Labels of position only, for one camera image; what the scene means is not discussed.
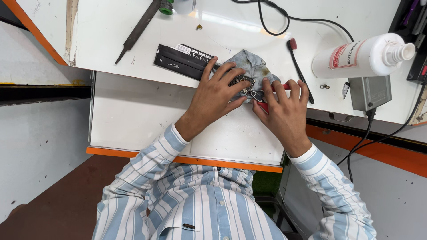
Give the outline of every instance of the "shirt pocket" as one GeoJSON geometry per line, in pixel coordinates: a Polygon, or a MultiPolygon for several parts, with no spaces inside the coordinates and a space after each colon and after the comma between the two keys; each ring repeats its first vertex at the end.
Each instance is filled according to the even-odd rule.
{"type": "Polygon", "coordinates": [[[167,222],[163,228],[163,231],[167,228],[182,228],[189,231],[201,231],[202,230],[202,206],[195,202],[192,208],[184,205],[183,202],[175,206],[172,209],[171,216],[167,219],[167,222]]]}

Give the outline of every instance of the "red brush bristles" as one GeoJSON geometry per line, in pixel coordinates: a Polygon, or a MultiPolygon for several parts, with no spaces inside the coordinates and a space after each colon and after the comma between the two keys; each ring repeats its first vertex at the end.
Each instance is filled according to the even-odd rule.
{"type": "Polygon", "coordinates": [[[295,50],[296,49],[296,40],[295,40],[295,38],[292,38],[289,41],[290,41],[289,43],[291,44],[292,50],[295,50]]]}

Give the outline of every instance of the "person's left hand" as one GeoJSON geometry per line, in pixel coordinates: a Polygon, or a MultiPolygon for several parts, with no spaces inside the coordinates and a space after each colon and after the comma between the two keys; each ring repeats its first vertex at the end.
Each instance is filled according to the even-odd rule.
{"type": "Polygon", "coordinates": [[[209,80],[209,75],[217,59],[218,57],[215,56],[209,61],[190,107],[175,123],[176,130],[187,142],[201,133],[211,123],[240,107],[247,99],[247,97],[240,97],[233,102],[229,102],[234,95],[250,86],[249,81],[239,82],[231,87],[228,86],[234,77],[245,73],[242,68],[236,68],[225,74],[227,70],[236,66],[235,62],[227,62],[219,67],[209,80]]]}

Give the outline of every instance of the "brown floor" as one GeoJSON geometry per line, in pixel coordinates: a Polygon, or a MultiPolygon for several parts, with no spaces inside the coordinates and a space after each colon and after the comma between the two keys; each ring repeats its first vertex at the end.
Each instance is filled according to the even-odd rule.
{"type": "Polygon", "coordinates": [[[0,224],[5,240],[90,240],[102,188],[129,158],[94,155],[0,224]]]}

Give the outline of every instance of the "black brush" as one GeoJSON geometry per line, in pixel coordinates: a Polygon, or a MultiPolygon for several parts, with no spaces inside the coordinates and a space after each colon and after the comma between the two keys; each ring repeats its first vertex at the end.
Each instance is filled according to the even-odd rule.
{"type": "MultiPolygon", "coordinates": [[[[304,76],[302,75],[302,72],[301,72],[301,70],[299,69],[299,67],[298,67],[298,63],[296,62],[295,56],[294,56],[294,54],[293,54],[293,51],[296,49],[296,40],[295,40],[295,38],[292,38],[291,40],[289,40],[289,41],[286,43],[286,45],[288,46],[288,49],[289,49],[289,51],[291,52],[292,61],[294,62],[294,65],[295,65],[296,71],[297,71],[297,73],[298,73],[298,77],[301,79],[301,81],[302,81],[303,83],[305,83],[305,84],[307,85],[307,88],[308,88],[308,84],[307,84],[307,82],[305,81],[305,78],[304,78],[304,76]]],[[[309,89],[309,88],[308,88],[308,93],[309,93],[309,95],[308,95],[308,101],[309,101],[311,104],[314,104],[314,98],[313,98],[313,95],[311,94],[311,91],[310,91],[310,89],[309,89]]]]}

